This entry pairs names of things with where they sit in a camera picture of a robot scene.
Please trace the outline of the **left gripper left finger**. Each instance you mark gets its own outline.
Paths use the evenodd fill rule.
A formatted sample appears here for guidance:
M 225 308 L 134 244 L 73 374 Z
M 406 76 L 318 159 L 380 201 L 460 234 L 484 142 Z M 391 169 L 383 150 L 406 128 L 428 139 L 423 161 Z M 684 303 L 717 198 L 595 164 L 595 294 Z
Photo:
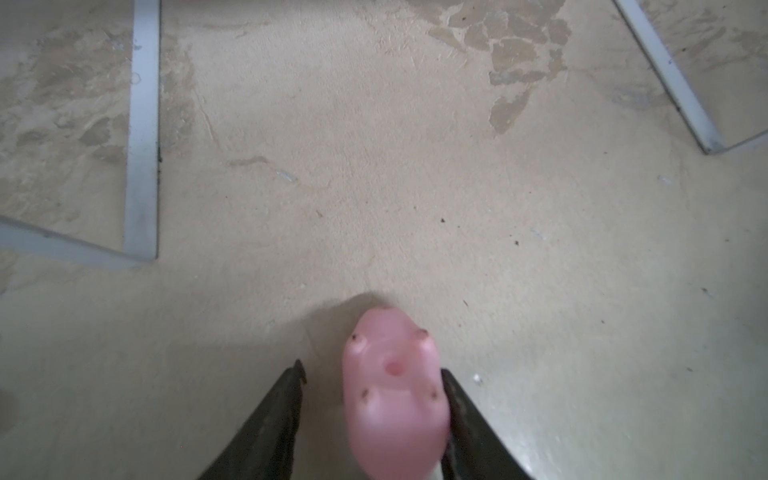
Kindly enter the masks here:
M 305 383 L 303 364 L 296 360 L 199 479 L 289 480 Z

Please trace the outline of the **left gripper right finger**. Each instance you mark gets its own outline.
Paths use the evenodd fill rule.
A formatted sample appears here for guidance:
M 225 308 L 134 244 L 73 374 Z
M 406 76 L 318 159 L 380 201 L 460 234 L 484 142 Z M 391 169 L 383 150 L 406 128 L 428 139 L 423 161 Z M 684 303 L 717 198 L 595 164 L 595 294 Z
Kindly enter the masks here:
M 441 459 L 444 479 L 532 480 L 448 370 L 441 377 L 450 407 L 448 444 Z

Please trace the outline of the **pink pig toy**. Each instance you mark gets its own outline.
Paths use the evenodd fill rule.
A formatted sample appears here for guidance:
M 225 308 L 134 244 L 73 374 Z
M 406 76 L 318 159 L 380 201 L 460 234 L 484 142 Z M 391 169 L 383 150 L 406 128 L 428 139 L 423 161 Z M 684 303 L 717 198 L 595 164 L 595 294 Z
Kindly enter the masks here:
M 342 356 L 349 447 L 371 479 L 426 479 L 446 450 L 450 409 L 430 333 L 395 307 L 366 311 Z

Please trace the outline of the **white two-tier shelf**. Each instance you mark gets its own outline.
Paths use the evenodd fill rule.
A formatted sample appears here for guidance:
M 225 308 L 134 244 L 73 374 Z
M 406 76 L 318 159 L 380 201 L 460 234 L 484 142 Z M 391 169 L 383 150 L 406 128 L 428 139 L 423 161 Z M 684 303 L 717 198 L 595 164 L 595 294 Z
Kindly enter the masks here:
M 719 155 L 766 141 L 766 132 L 760 132 L 733 145 L 725 144 L 640 5 L 624 0 L 616 2 L 615 6 L 704 154 Z M 157 259 L 161 38 L 161 2 L 135 2 L 122 250 L 109 249 L 10 217 L 1 219 L 3 248 L 116 269 L 134 268 Z

